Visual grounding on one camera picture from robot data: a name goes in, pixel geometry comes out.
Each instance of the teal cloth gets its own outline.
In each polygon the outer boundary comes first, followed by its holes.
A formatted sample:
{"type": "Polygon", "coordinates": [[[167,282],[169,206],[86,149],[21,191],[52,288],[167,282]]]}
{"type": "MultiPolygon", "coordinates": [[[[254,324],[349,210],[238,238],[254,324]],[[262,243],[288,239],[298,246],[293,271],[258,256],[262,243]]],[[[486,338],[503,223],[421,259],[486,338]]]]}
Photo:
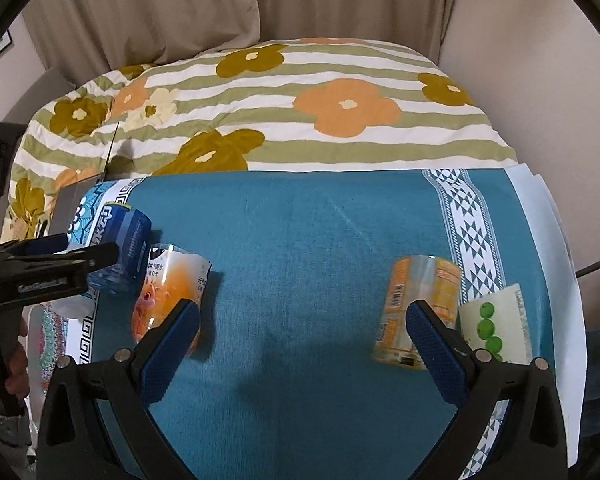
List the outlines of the teal cloth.
{"type": "MultiPolygon", "coordinates": [[[[468,174],[504,285],[521,285],[534,354],[553,362],[546,285],[512,185],[501,170],[468,174]]],[[[127,202],[162,242],[213,263],[201,347],[151,407],[198,478],[408,478],[454,408],[428,372],[370,353],[394,260],[454,257],[421,171],[162,176],[127,202]]],[[[92,360],[132,346],[132,307],[101,296],[92,360]]]]}

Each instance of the person's hand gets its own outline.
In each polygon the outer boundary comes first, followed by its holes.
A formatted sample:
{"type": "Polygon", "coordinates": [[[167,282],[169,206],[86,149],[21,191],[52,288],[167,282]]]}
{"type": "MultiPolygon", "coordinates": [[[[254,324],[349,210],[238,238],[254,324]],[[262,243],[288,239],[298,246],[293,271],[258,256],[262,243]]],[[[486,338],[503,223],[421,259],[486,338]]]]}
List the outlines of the person's hand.
{"type": "MultiPolygon", "coordinates": [[[[24,337],[28,333],[27,324],[24,319],[20,320],[20,331],[18,335],[24,337]]],[[[7,366],[9,368],[10,376],[4,382],[6,390],[18,397],[20,400],[24,399],[29,395],[29,376],[27,375],[27,354],[20,343],[16,345],[16,349],[13,351],[7,366]]]]}

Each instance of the clear plastic bottle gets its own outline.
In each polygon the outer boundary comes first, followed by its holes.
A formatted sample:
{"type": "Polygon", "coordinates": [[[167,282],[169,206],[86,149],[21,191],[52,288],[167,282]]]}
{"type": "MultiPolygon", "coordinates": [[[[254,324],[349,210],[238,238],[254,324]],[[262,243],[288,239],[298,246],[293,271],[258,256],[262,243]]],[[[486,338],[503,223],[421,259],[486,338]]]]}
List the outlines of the clear plastic bottle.
{"type": "MultiPolygon", "coordinates": [[[[74,241],[69,241],[65,251],[61,251],[59,254],[67,253],[69,251],[75,251],[83,246],[74,241]]],[[[93,310],[95,309],[96,302],[93,296],[84,292],[76,296],[68,298],[61,298],[59,300],[53,300],[50,302],[51,310],[60,316],[68,319],[82,319],[83,317],[92,316],[93,310]]]]}

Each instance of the geometric pattern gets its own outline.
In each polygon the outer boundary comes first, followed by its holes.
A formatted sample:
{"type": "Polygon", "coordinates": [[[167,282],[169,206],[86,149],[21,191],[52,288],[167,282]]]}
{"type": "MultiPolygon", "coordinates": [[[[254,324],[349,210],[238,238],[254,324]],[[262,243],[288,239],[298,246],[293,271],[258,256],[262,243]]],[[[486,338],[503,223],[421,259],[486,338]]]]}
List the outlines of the geometric pattern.
{"type": "Polygon", "coordinates": [[[95,300],[95,308],[90,316],[82,318],[82,333],[80,334],[80,362],[79,365],[87,364],[91,362],[91,345],[93,343],[93,319],[96,315],[96,309],[98,307],[99,295],[93,295],[95,300]]]}
{"type": "Polygon", "coordinates": [[[487,428],[485,428],[482,437],[480,438],[480,444],[478,444],[474,455],[464,468],[464,472],[460,476],[460,480],[469,478],[482,469],[482,465],[484,464],[484,461],[487,460],[489,450],[491,447],[493,447],[493,443],[496,440],[496,435],[498,434],[499,429],[500,421],[496,418],[492,418],[487,428]]]}
{"type": "Polygon", "coordinates": [[[126,204],[126,200],[129,198],[129,195],[131,194],[133,188],[135,188],[138,184],[141,184],[144,179],[145,179],[144,176],[130,179],[129,182],[127,182],[122,187],[122,189],[120,189],[120,191],[118,192],[118,195],[116,196],[116,199],[112,200],[112,202],[118,202],[119,204],[126,204]]]}
{"type": "MultiPolygon", "coordinates": [[[[505,288],[502,260],[484,196],[467,170],[422,170],[436,188],[446,236],[454,263],[462,271],[460,304],[505,288]]],[[[501,400],[491,415],[478,447],[464,468],[461,480],[476,474],[487,459],[508,401],[501,400]]]]}

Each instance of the floral fabric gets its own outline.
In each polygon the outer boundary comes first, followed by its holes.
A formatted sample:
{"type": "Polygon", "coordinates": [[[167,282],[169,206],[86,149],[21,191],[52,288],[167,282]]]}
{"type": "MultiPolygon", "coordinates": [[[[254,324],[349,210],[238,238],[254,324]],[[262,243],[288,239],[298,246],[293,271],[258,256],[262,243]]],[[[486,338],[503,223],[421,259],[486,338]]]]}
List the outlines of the floral fabric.
{"type": "MultiPolygon", "coordinates": [[[[2,240],[44,234],[58,190],[107,161],[113,179],[493,168],[515,163],[515,153],[461,86],[407,47],[263,43],[123,67],[42,108],[14,160],[2,240]]],[[[78,215],[72,226],[81,223],[78,215]]]]}

